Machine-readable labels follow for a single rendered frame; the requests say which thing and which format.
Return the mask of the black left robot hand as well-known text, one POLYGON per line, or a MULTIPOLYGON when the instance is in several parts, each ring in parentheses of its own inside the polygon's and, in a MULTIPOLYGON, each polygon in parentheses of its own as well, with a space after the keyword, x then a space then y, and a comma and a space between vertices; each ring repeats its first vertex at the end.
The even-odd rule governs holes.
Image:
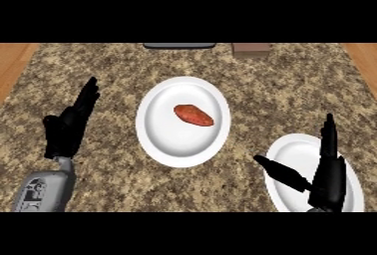
POLYGON ((46 158, 54 159, 58 156, 74 157, 82 145, 88 121, 100 96, 98 79, 92 77, 74 104, 66 108, 61 115, 45 116, 46 158))

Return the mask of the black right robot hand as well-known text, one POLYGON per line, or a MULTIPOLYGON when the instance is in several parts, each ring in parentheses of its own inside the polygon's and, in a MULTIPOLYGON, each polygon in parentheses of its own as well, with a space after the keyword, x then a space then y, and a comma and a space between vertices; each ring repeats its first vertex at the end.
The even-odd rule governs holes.
POLYGON ((321 128, 320 163, 314 180, 308 181, 299 172, 264 155, 253 159, 262 165, 273 179, 299 192, 310 191, 308 203, 327 212, 341 213, 347 197, 347 162, 338 154, 338 129, 333 114, 321 128))

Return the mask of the small white plate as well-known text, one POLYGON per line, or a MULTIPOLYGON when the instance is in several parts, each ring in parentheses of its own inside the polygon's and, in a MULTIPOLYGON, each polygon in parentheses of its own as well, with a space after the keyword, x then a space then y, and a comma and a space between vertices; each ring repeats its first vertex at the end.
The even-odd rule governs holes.
MULTIPOLYGON (((292 133, 284 135, 271 145, 267 157, 290 168, 313 181, 320 163, 321 139, 310 134, 292 133)), ((278 212, 307 212, 313 206, 308 204, 310 191, 299 192, 281 182, 274 180, 268 173, 265 186, 278 212)), ((360 179, 351 164, 347 164, 347 196, 344 212, 363 212, 364 192, 360 179)))

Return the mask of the orange sweet potato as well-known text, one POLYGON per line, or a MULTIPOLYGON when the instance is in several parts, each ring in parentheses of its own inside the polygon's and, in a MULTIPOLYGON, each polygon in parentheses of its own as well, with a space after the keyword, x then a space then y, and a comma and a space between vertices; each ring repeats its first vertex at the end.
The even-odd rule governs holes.
POLYGON ((181 120, 193 125, 210 127, 213 125, 213 118, 194 105, 175 106, 175 113, 181 120))

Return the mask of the brown block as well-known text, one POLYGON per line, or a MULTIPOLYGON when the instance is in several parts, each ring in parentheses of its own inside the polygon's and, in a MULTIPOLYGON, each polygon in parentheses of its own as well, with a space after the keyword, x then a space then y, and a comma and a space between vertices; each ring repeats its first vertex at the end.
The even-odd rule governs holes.
POLYGON ((271 50, 270 43, 233 43, 233 55, 237 58, 267 57, 271 50))

